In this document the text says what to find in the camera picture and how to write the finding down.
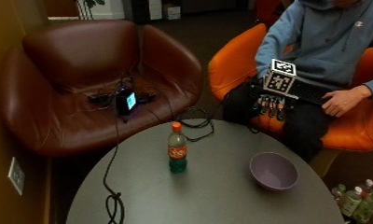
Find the wall outlet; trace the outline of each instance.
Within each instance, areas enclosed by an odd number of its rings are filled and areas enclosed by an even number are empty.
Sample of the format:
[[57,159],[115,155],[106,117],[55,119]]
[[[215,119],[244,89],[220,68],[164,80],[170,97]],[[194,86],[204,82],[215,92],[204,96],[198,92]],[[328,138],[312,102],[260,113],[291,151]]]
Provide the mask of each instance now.
[[26,185],[26,173],[25,173],[15,157],[13,157],[13,160],[11,160],[9,178],[11,180],[13,185],[15,186],[18,193],[21,195],[23,195],[25,185]]

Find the brown leather chair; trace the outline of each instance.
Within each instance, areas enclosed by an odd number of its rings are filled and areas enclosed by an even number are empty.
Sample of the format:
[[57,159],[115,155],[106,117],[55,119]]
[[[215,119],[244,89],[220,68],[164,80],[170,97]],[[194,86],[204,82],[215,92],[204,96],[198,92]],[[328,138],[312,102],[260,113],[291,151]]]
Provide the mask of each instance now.
[[[195,54],[151,25],[66,22],[29,34],[23,49],[13,49],[3,62],[0,116],[23,146],[43,156],[107,150],[172,120],[200,97]],[[87,101],[131,79],[136,94],[151,92],[158,99],[130,116],[118,116],[115,101],[111,106]]]
[[[247,77],[256,76],[254,58],[265,34],[267,26],[261,23],[239,35],[214,56],[210,62],[210,77],[212,93],[219,101],[228,91],[247,80]],[[373,49],[367,50],[359,62],[352,86],[371,79],[373,79]],[[284,122],[276,118],[272,119],[268,115],[255,117],[251,125],[281,140]],[[373,150],[373,100],[364,100],[331,123],[329,132],[323,140],[325,150],[311,163],[320,176],[325,176],[343,150],[359,152]]]

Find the blue sweatshirt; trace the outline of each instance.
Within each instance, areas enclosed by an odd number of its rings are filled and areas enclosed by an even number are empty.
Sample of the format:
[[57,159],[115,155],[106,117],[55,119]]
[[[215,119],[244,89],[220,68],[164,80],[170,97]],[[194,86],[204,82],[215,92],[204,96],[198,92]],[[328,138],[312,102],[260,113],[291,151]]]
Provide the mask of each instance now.
[[[292,51],[284,53],[285,47]],[[373,47],[373,0],[335,8],[332,0],[296,0],[269,29],[256,54],[259,77],[279,59],[296,64],[297,75],[347,89],[357,62]],[[373,92],[373,80],[365,85]]]

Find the hand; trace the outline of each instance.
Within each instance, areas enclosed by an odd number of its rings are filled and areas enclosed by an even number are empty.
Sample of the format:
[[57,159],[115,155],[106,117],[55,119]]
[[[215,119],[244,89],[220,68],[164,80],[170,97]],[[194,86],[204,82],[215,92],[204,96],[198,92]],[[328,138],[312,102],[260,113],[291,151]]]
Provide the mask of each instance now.
[[372,96],[372,90],[365,86],[359,86],[349,91],[329,92],[324,99],[331,98],[323,105],[325,113],[333,117],[343,116],[364,98]]

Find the person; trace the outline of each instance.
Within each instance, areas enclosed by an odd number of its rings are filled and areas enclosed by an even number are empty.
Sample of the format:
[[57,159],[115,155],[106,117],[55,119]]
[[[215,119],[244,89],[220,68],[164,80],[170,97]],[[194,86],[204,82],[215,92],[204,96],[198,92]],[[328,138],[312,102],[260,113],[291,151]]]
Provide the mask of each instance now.
[[[287,111],[284,143],[307,162],[324,147],[321,138],[332,120],[364,98],[373,98],[373,80],[349,88],[357,62],[369,47],[373,0],[296,0],[264,38],[255,57],[259,78],[267,75],[271,60],[279,59],[296,64],[297,76],[327,84],[333,90],[324,96],[323,106],[297,101]],[[248,92],[240,88],[230,93],[224,119],[247,116],[243,104],[250,101]]]

